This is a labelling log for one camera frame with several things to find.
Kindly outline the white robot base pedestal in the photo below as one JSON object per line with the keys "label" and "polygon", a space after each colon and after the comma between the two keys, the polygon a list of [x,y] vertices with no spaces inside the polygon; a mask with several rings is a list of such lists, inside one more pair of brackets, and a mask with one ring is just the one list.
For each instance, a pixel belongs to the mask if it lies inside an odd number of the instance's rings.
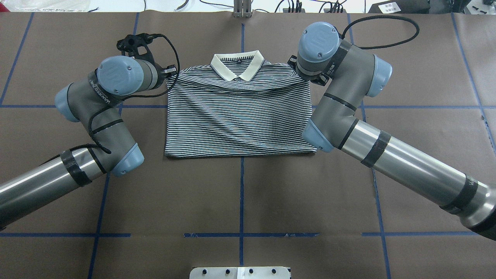
{"label": "white robot base pedestal", "polygon": [[190,279],[291,279],[291,269],[284,266],[197,267]]}

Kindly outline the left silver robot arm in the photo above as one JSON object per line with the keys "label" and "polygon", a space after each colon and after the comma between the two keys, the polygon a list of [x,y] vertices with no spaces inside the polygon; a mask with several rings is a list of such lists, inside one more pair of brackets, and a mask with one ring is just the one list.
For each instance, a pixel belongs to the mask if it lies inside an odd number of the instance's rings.
{"label": "left silver robot arm", "polygon": [[1,230],[104,176],[141,168],[141,143],[119,106],[151,98],[144,92],[179,72],[179,62],[115,55],[55,89],[46,84],[47,107],[2,107]]}

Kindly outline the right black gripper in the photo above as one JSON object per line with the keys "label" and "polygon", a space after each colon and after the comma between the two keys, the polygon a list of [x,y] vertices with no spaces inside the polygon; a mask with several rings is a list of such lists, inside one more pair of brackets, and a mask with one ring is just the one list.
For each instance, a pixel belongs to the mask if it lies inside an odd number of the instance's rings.
{"label": "right black gripper", "polygon": [[321,71],[307,71],[298,62],[296,55],[291,55],[288,60],[288,65],[296,72],[296,74],[305,81],[320,86],[327,85],[330,77],[324,75]]}

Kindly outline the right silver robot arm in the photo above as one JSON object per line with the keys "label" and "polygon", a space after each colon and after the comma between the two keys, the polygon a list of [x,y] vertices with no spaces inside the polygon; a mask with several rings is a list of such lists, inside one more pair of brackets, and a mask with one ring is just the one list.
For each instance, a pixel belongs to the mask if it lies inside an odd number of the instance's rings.
{"label": "right silver robot arm", "polygon": [[355,116],[364,97],[381,92],[392,66],[373,53],[340,38],[327,22],[305,28],[289,65],[305,81],[327,86],[302,137],[324,152],[342,150],[491,240],[496,238],[495,186],[454,169]]}

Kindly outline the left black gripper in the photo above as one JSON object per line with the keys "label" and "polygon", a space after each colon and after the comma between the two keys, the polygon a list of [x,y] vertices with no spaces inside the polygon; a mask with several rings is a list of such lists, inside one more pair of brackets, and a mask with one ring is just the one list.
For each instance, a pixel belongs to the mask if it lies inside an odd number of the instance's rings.
{"label": "left black gripper", "polygon": [[177,66],[157,66],[158,79],[164,80],[170,76],[176,75],[178,73]]}

